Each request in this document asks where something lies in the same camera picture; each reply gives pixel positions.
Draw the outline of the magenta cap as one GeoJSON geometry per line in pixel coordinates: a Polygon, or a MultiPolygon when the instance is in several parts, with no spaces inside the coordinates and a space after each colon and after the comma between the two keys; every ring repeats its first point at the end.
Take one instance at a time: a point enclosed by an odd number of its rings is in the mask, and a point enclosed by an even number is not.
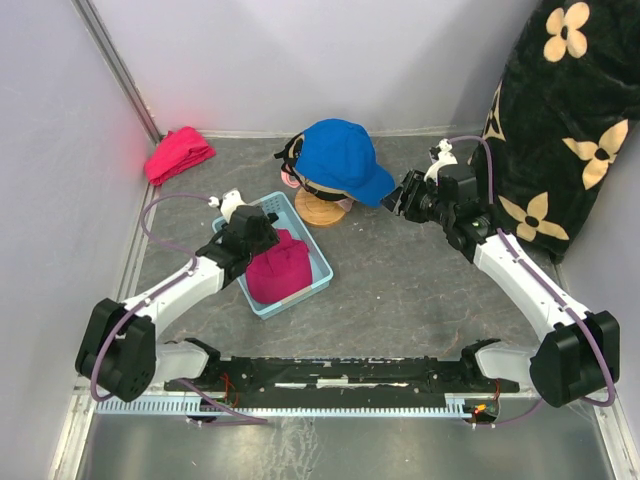
{"type": "Polygon", "coordinates": [[[246,271],[251,298],[260,304],[279,302],[313,281],[309,248],[287,229],[277,230],[279,242],[256,256],[246,271]]]}

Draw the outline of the pink cap with R logo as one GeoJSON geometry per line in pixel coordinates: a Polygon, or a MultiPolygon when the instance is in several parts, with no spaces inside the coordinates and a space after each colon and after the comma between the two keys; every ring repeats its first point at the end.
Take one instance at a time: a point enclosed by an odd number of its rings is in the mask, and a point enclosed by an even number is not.
{"type": "Polygon", "coordinates": [[[324,195],[321,192],[313,192],[313,191],[309,191],[305,188],[304,185],[301,184],[300,180],[299,180],[299,176],[297,175],[297,173],[295,171],[293,171],[292,173],[289,173],[287,171],[282,171],[281,172],[281,180],[283,181],[283,183],[291,188],[302,188],[304,191],[312,194],[313,196],[315,196],[316,198],[323,200],[323,201],[328,201],[328,202],[333,202],[335,204],[337,204],[338,206],[340,206],[344,211],[349,212],[354,204],[354,199],[350,199],[350,198],[346,198],[346,197],[342,197],[342,196],[334,196],[334,195],[324,195]]]}

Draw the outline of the tan cap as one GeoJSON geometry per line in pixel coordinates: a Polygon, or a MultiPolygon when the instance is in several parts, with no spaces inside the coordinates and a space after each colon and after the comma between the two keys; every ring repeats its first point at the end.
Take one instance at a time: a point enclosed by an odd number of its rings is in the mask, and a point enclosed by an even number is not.
{"type": "Polygon", "coordinates": [[[342,197],[346,197],[346,198],[350,198],[353,199],[353,196],[351,194],[349,194],[348,192],[344,191],[344,190],[340,190],[340,189],[336,189],[333,187],[327,187],[324,185],[320,185],[316,182],[311,181],[310,179],[300,175],[299,176],[299,180],[301,182],[302,185],[305,186],[305,188],[309,191],[313,191],[313,192],[321,192],[324,195],[338,195],[338,196],[342,196],[342,197]]]}

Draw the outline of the colourful cap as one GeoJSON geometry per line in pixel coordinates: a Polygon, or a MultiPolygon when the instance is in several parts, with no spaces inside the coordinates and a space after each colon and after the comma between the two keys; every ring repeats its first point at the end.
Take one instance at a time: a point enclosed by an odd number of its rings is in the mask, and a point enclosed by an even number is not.
{"type": "Polygon", "coordinates": [[[341,119],[316,122],[302,132],[294,170],[312,183],[339,190],[370,207],[378,207],[395,188],[382,167],[367,131],[341,119]]]}

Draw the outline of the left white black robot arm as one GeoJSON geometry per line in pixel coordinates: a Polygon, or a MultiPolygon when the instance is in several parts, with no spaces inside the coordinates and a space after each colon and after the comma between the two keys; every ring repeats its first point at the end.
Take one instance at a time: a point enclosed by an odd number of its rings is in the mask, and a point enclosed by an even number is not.
{"type": "Polygon", "coordinates": [[[147,291],[117,302],[98,302],[89,319],[75,368],[98,402],[131,402],[155,383],[189,380],[209,390],[221,378],[219,352],[194,338],[160,342],[180,316],[243,276],[251,261],[279,241],[278,216],[241,205],[190,262],[147,291]]]}

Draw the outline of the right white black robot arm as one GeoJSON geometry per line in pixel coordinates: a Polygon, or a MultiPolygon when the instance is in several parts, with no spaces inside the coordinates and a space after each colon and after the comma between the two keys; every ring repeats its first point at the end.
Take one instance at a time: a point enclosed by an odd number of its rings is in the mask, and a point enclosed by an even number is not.
{"type": "Polygon", "coordinates": [[[463,386],[481,391],[494,379],[509,380],[534,388],[553,407],[580,399],[596,404],[594,393],[604,389],[602,405],[613,403],[620,366],[617,320],[573,299],[513,235],[498,228],[470,167],[444,166],[436,178],[412,170],[381,204],[408,221],[440,225],[449,245],[504,291],[539,339],[535,349],[480,343],[458,368],[463,386]]]}

